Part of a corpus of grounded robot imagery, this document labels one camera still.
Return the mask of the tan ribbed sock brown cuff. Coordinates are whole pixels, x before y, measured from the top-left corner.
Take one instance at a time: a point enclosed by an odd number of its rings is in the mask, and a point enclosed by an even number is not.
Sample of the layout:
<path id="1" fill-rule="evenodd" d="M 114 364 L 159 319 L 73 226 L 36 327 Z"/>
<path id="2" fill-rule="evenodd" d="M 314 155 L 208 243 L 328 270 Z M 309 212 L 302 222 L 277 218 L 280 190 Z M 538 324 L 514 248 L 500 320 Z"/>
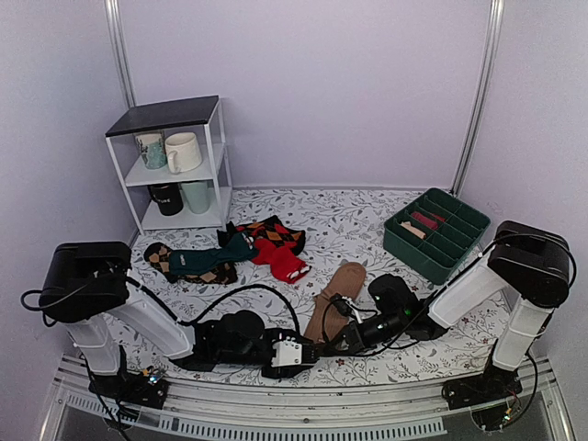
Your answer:
<path id="1" fill-rule="evenodd" d="M 316 344 L 325 343 L 324 334 L 333 340 L 348 324 L 348 318 L 337 307 L 345 307 L 345 300 L 358 298 L 366 276 L 366 269 L 357 262 L 340 266 L 326 287 L 314 298 L 314 310 L 304 337 Z"/>

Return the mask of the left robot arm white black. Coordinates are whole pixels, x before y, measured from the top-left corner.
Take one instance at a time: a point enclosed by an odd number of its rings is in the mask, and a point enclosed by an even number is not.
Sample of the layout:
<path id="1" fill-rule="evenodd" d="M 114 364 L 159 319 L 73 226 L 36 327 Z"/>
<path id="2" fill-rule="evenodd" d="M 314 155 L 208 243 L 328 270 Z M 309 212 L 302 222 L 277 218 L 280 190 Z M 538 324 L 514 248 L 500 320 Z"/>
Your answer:
<path id="1" fill-rule="evenodd" d="M 210 372 L 219 364 L 256 366 L 269 379 L 289 379 L 312 368 L 318 346 L 291 329 L 267 328 L 247 310 L 217 320 L 200 314 L 183 321 L 140 280 L 122 242 L 63 243 L 51 259 L 41 289 L 24 292 L 22 307 L 66 325 L 92 372 L 118 399 L 137 389 L 134 375 L 122 367 L 123 352 L 112 340 L 103 317 L 108 314 L 144 336 L 175 366 Z"/>

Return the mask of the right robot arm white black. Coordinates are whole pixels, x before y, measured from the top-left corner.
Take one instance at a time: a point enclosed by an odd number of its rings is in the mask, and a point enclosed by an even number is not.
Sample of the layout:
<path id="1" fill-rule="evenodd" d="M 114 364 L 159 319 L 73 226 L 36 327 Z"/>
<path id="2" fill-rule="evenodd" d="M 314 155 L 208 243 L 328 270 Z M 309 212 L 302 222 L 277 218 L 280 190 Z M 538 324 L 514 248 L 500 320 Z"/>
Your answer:
<path id="1" fill-rule="evenodd" d="M 493 240 L 457 276 L 424 300 L 402 297 L 402 281 L 384 279 L 394 299 L 390 311 L 363 322 L 351 321 L 338 334 L 336 348 L 350 356 L 374 356 L 401 336 L 432 341 L 488 299 L 505 296 L 509 318 L 489 355 L 490 368 L 475 381 L 475 392 L 495 400 L 511 383 L 530 346 L 545 332 L 554 311 L 569 297 L 576 261 L 560 235 L 515 221 L 504 221 Z"/>

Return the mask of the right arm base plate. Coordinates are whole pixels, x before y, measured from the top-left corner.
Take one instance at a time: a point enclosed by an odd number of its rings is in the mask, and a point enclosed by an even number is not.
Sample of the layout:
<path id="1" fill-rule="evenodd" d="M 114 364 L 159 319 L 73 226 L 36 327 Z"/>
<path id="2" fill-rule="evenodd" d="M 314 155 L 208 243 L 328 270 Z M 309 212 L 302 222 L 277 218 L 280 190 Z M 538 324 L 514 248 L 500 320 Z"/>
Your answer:
<path id="1" fill-rule="evenodd" d="M 503 430 L 511 424 L 523 405 L 518 395 L 523 391 L 518 370 L 504 370 L 491 360 L 478 375 L 448 380 L 441 395 L 450 410 L 473 408 L 473 423 L 484 432 Z"/>

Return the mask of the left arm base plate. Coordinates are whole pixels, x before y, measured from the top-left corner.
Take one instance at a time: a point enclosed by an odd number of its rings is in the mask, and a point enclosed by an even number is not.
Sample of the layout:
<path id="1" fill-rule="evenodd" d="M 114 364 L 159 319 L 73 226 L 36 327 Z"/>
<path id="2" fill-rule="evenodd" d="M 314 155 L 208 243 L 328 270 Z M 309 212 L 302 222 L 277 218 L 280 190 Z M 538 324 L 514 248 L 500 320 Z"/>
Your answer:
<path id="1" fill-rule="evenodd" d="M 169 389 L 164 371 L 149 366 L 139 373 L 127 369 L 126 352 L 119 346 L 119 367 L 113 375 L 96 374 L 88 370 L 89 390 L 95 395 L 114 399 L 117 404 L 130 403 L 162 410 Z"/>

